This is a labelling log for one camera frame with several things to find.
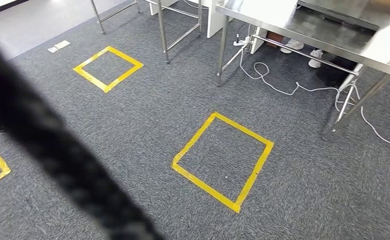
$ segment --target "carpet floor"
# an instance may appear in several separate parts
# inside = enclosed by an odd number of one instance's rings
[[[176,7],[196,11],[183,2]],[[168,10],[164,17],[169,42],[195,23]],[[230,23],[227,59],[237,51],[231,43],[241,25]],[[221,34],[189,35],[170,51],[166,65],[158,18],[149,15],[146,3],[141,14],[130,9],[106,21],[105,30],[101,34],[91,19],[11,63],[167,239],[390,239],[390,145],[360,115],[323,140],[337,114],[334,91],[286,96],[249,79],[237,63],[225,72],[227,83],[216,87]],[[63,40],[71,44],[47,51]],[[144,66],[104,93],[73,68],[107,46]],[[302,56],[262,46],[243,64],[254,74],[258,61],[269,65],[267,81],[283,91],[291,92],[295,81],[324,87]],[[129,67],[106,53],[84,70],[109,84]],[[360,93],[382,76],[368,68],[358,82]],[[364,108],[390,140],[390,84]],[[171,169],[173,157],[214,112],[274,142],[238,214]],[[263,149],[218,119],[179,164],[234,201]],[[0,156],[12,170],[0,180],[0,240],[107,238],[4,133]]]

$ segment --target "metal table leg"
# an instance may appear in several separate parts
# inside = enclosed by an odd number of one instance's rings
[[[159,29],[161,31],[162,48],[164,49],[164,53],[165,53],[165,63],[170,64],[170,61],[168,60],[167,39],[165,38],[164,19],[162,16],[161,6],[162,6],[161,0],[158,0],[158,18],[159,18]]]
[[[198,2],[198,24],[199,24],[198,35],[201,35],[201,33],[202,33],[202,0],[199,0],[199,2]]]
[[[372,96],[374,96],[383,86],[385,86],[385,84],[387,84],[388,82],[390,81],[390,75],[389,74],[386,74],[385,76],[383,76],[383,78],[378,82],[376,83],[367,93],[366,95],[364,95],[364,97],[361,98],[361,100],[355,104],[351,110],[345,115],[345,116],[342,116],[340,118],[339,121],[336,122],[336,124],[333,126],[333,129],[328,131],[326,133],[326,135],[324,136],[324,138],[328,138],[332,133],[336,132],[338,129],[341,128],[342,125],[344,125],[351,117],[354,113],[358,112],[358,110],[361,108],[361,106],[369,99],[371,98]]]
[[[224,18],[223,33],[221,34],[221,47],[220,47],[220,56],[218,57],[218,73],[217,73],[217,82],[216,85],[221,85],[221,75],[223,73],[223,58],[224,50],[226,48],[226,38],[227,38],[227,29],[229,25],[229,16]]]
[[[101,21],[101,18],[99,17],[98,10],[96,9],[95,2],[93,0],[90,0],[90,1],[92,2],[93,10],[95,11],[95,15],[96,15],[96,18],[98,19],[98,23],[101,26],[101,33],[105,34],[105,30],[103,29],[102,21]]]

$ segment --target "white power cord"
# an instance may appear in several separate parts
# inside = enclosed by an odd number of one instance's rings
[[[258,79],[262,79],[262,81],[265,83],[265,84],[267,84],[267,85],[269,85],[273,90],[275,90],[275,91],[277,91],[277,92],[280,92],[280,93],[282,93],[282,94],[285,94],[285,95],[289,95],[289,96],[292,96],[292,95],[294,95],[294,93],[299,89],[299,88],[301,88],[301,89],[304,89],[304,90],[306,90],[306,91],[308,91],[308,92],[314,92],[314,91],[318,91],[318,90],[336,90],[336,92],[337,92],[337,94],[336,94],[336,96],[335,96],[335,108],[336,108],[336,110],[339,112],[340,110],[338,109],[338,106],[337,106],[337,104],[338,103],[343,103],[343,102],[341,102],[341,101],[338,101],[338,99],[339,99],[339,96],[340,96],[340,93],[345,89],[345,88],[347,88],[348,86],[353,86],[354,87],[354,89],[355,89],[355,93],[357,94],[357,98],[360,100],[360,94],[358,93],[358,89],[357,89],[357,86],[356,85],[354,85],[354,84],[348,84],[344,89],[342,89],[341,91],[339,91],[337,88],[330,88],[330,87],[327,87],[327,88],[320,88],[320,89],[307,89],[307,88],[304,88],[303,86],[301,86],[297,81],[295,82],[296,83],[296,88],[291,92],[291,93],[286,93],[286,92],[284,92],[284,91],[281,91],[281,90],[279,90],[279,89],[277,89],[277,88],[275,88],[273,85],[271,85],[271,84],[269,84],[265,79],[264,79],[264,77],[267,75],[267,74],[269,74],[270,73],[270,69],[268,68],[268,66],[267,66],[267,64],[265,64],[265,63],[263,63],[263,62],[256,62],[255,64],[254,64],[254,70],[257,72],[257,74],[259,75],[259,77],[253,77],[253,76],[251,76],[249,73],[247,73],[246,72],[246,70],[242,67],[242,60],[243,60],[243,51],[242,51],[242,53],[241,53],[241,56],[240,56],[240,62],[239,62],[239,66],[240,66],[240,68],[243,70],[243,72],[248,76],[248,77],[250,77],[251,79],[253,79],[253,80],[258,80]],[[267,68],[267,72],[266,73],[264,73],[264,74],[261,74],[259,71],[258,71],[258,69],[257,69],[257,65],[263,65],[263,66],[265,66],[266,68]],[[363,120],[371,127],[371,129],[373,129],[373,131],[374,131],[374,133],[380,138],[380,139],[382,139],[383,141],[385,141],[385,142],[387,142],[387,143],[389,143],[390,144],[390,141],[388,141],[388,140],[386,140],[385,138],[383,138],[377,131],[376,131],[376,129],[374,128],[374,126],[369,122],[369,121],[367,121],[367,119],[365,118],[365,116],[364,116],[364,113],[363,113],[363,106],[361,106],[361,116],[362,116],[362,118],[363,118]]]
[[[187,5],[189,5],[189,6],[191,6],[191,7],[194,7],[194,8],[198,8],[198,6],[195,6],[195,5],[191,5],[187,0],[183,0],[183,2],[185,2]]]

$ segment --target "shoe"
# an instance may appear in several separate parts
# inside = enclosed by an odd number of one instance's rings
[[[313,51],[310,53],[310,55],[321,59],[321,56],[323,55],[323,50],[321,50],[321,49],[313,50]],[[318,62],[318,61],[316,61],[316,60],[311,59],[311,60],[308,62],[308,65],[309,65],[310,67],[316,69],[316,68],[319,68],[319,67],[321,66],[321,63]]]
[[[296,50],[301,50],[304,47],[304,44],[300,41],[291,39],[291,40],[289,40],[289,42],[285,46],[288,46],[288,47],[296,49]],[[286,53],[288,54],[288,53],[292,52],[292,51],[284,49],[284,48],[280,48],[280,51],[284,54],[286,54]]]

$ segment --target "stainless steel table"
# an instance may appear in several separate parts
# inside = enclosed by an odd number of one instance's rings
[[[135,5],[137,7],[137,12],[140,13],[138,0],[133,0],[133,2],[131,2],[130,4],[126,5],[122,9],[120,9],[118,11],[115,11],[115,12],[109,14],[106,17],[102,17],[101,18],[99,16],[98,9],[96,8],[94,0],[90,0],[90,1],[92,3],[93,10],[95,11],[96,18],[98,19],[98,23],[99,23],[99,26],[101,28],[101,33],[103,33],[103,34],[105,34],[105,30],[103,28],[102,22],[108,20],[109,18],[117,15],[118,13],[128,9],[129,7],[131,7],[133,5]],[[161,32],[161,42],[162,42],[163,52],[164,52],[164,55],[165,55],[165,63],[169,64],[170,61],[169,61],[169,58],[168,58],[168,51],[171,48],[173,48],[176,44],[178,44],[181,40],[183,40],[185,37],[187,37],[191,32],[193,32],[196,29],[199,29],[199,33],[198,34],[199,35],[201,34],[201,30],[202,30],[202,0],[198,0],[198,15],[191,14],[189,12],[185,12],[185,11],[182,11],[182,10],[178,10],[178,9],[175,9],[175,8],[172,8],[172,7],[169,7],[169,6],[164,6],[164,5],[162,5],[161,0],[156,0],[156,1],[154,1],[154,0],[144,0],[144,1],[146,1],[146,2],[148,2],[150,4],[153,4],[153,5],[156,5],[156,6],[161,6],[162,9],[163,8],[164,9],[168,9],[170,11],[173,11],[173,12],[176,12],[176,13],[180,13],[182,15],[186,15],[186,16],[191,17],[191,18],[198,19],[197,24],[195,24],[193,27],[191,27],[187,32],[185,32],[183,35],[181,35],[172,44],[167,45],[167,40],[166,40],[166,37],[165,37],[164,18],[162,16],[162,11],[161,10],[158,11],[159,29],[160,29],[160,32]]]
[[[216,6],[216,10],[224,15],[224,28],[220,48],[219,69],[217,84],[221,85],[222,72],[240,54],[247,45],[223,66],[223,56],[228,29],[228,18],[236,18],[259,28],[263,28],[277,34],[298,40],[313,47],[320,48],[329,53],[359,63],[357,68],[346,70],[330,62],[317,59],[290,47],[261,37],[252,35],[282,48],[289,49],[305,57],[315,59],[321,63],[339,68],[349,73],[355,80],[361,74],[361,65],[380,70],[386,75],[375,84],[361,100],[346,114],[343,114],[347,106],[353,87],[344,102],[343,109],[331,132],[339,129],[353,113],[358,111],[362,104],[372,97],[379,89],[390,81],[390,0],[316,0],[326,3],[330,7],[339,8],[339,12],[355,14],[361,20],[371,22],[378,27],[378,31],[369,31],[360,28],[346,27],[336,22],[323,19],[322,15],[309,9],[296,9],[297,0],[223,0]]]

